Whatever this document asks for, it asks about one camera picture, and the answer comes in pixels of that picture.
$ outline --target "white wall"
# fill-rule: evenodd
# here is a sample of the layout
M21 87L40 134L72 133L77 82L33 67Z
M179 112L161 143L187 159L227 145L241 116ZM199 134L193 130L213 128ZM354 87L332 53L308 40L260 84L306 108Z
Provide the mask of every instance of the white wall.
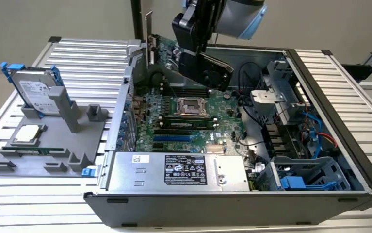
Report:
M0 62L32 64L51 36L133 38L129 0L0 0Z

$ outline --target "blue pcie slot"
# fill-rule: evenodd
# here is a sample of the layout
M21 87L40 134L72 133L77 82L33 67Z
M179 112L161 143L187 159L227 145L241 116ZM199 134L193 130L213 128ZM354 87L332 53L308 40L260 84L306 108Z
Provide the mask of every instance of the blue pcie slot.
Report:
M191 142L189 136L155 136L153 141L157 142Z

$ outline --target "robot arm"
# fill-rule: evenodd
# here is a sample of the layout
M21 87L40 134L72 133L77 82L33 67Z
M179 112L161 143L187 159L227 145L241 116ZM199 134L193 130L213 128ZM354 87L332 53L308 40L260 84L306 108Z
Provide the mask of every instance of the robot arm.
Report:
M184 0L187 7L172 22L180 56L179 72L211 89L224 91L233 69L204 54L212 33L251 39L265 13L263 0Z

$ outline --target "black cable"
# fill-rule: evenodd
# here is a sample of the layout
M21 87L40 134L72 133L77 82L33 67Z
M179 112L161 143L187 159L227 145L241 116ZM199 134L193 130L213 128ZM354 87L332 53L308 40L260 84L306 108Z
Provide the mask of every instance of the black cable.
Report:
M251 83L252 83L252 85L253 85L253 88L256 88L256 80L249 76L249 74L248 74L248 72L245 72L245 71L243 71L243 74L245 75L245 77L248 78L248 80L251 81Z
M241 105L245 105L245 106L248 106L248 107L253 107L252 102L248 103L248 102L245 101L248 98L249 98L249 100L251 100L251 97L249 97L248 95L240 95L239 98L237 98L237 105L239 105L239 100L241 99L241 100L243 100Z
M240 138L241 138L241 135L244 134L244 132L239 135L239 137L237 137L237 139L236 139L236 141L239 142L239 144L240 145L243 145L243 146L253 146L253 145L257 145L257 144L260 144L260 143L264 143L264 141L260 141L260 142L256 142L256 143L252 143L252 144L244 144L241 141L240 141Z
M240 90L240 73L241 73L241 68L244 67L245 64L253 64L255 66L257 66L259 72L260 72L260 77L263 75L263 69L259 66L259 64L256 62L245 62L241 64L239 71L237 71L237 89Z
M252 117L252 115L249 114L248 110L245 109L244 105L241 105L241 108L244 110L244 112L248 114L248 116L252 118L252 120L259 124L259 126L263 128L263 124L259 120L255 119L255 117Z
M269 163L269 161L267 161L267 159L265 158L263 158L261 156L259 156L259 155L256 155L256 157L255 157L255 161L256 161L256 159L261 159L263 161L264 161L264 163L265 164L268 164Z

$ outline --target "motherboard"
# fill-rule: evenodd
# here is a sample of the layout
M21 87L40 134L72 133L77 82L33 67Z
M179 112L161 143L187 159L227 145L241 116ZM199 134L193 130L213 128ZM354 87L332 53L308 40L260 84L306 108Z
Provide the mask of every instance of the motherboard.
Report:
M169 91L180 93L179 88L169 88ZM137 151L245 153L245 148L236 142L236 136L243 132L236 98L229 92L205 89L195 92L205 92L207 97L165 95L164 91L151 89L149 93L136 98L141 100L135 104L139 106L135 109Z

